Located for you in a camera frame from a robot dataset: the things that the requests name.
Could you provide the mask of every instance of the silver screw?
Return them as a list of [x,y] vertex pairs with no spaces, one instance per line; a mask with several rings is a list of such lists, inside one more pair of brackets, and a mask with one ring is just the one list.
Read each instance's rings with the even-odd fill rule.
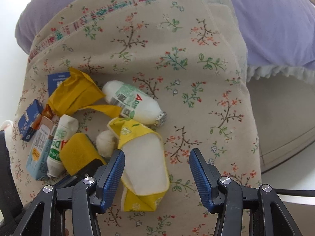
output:
[[229,183],[231,183],[231,179],[229,177],[227,177],[227,176],[223,176],[223,177],[220,178],[220,182],[222,184],[229,184]]
[[268,184],[264,184],[264,185],[262,185],[262,190],[264,191],[264,192],[271,192],[271,190],[272,190],[272,187],[270,186],[270,185],[268,185]]
[[94,178],[89,176],[89,177],[86,177],[85,179],[83,179],[83,183],[85,184],[93,184],[94,183]]
[[53,187],[51,185],[46,185],[43,188],[43,192],[45,192],[45,193],[50,193],[52,190],[53,190]]

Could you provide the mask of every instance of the floral fabric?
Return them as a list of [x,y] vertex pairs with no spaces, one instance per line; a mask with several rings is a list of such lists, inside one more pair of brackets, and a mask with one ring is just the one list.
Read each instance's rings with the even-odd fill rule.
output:
[[[81,24],[82,15],[87,22]],[[164,142],[170,190],[155,212],[140,212],[137,203],[122,212],[119,187],[113,206],[98,216],[103,235],[212,235],[216,215],[200,203],[189,151],[199,148],[209,164],[241,185],[260,184],[258,136],[245,85],[247,50],[233,15],[229,0],[77,0],[56,15],[64,26],[79,23],[65,34],[52,20],[33,43],[41,48],[27,65],[9,146],[23,203],[56,180],[38,182],[27,173],[31,142],[20,140],[17,121],[35,98],[47,102],[47,75],[75,67],[100,88],[113,79],[139,87],[168,114],[162,127],[152,129]],[[54,41],[42,47],[51,36]],[[110,120],[92,110],[74,117],[92,141]]]

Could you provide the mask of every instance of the dark blue box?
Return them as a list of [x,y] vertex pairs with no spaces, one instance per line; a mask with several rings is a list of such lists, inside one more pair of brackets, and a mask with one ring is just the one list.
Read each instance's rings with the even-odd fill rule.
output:
[[34,99],[33,103],[29,105],[18,122],[22,140],[26,142],[31,140],[42,119],[42,111],[42,104],[37,99]]
[[70,72],[48,75],[48,96],[51,96],[55,89],[57,89],[57,87],[69,77]]

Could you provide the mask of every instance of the yellow cloth object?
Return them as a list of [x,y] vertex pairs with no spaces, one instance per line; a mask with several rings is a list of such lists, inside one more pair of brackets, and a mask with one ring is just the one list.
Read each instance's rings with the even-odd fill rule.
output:
[[106,164],[90,139],[84,133],[74,134],[60,151],[60,159],[67,172],[73,176],[94,159]]
[[105,113],[111,118],[118,117],[121,107],[111,105],[91,106],[104,98],[104,93],[87,74],[75,68],[69,68],[70,77],[63,81],[49,97],[48,104],[58,116],[71,116],[79,109],[91,108]]
[[114,118],[107,126],[125,153],[122,210],[155,211],[170,187],[161,136],[130,118]]

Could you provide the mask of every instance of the white bottle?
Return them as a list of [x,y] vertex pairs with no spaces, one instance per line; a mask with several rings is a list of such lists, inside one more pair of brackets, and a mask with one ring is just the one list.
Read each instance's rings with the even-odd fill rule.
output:
[[66,114],[60,117],[50,152],[47,157],[47,175],[49,177],[59,177],[65,171],[65,167],[59,157],[59,152],[68,140],[77,132],[78,128],[79,122],[77,119]]
[[137,87],[114,80],[104,85],[103,93],[108,104],[122,107],[122,117],[130,117],[144,125],[157,127],[166,120],[166,113],[158,103]]

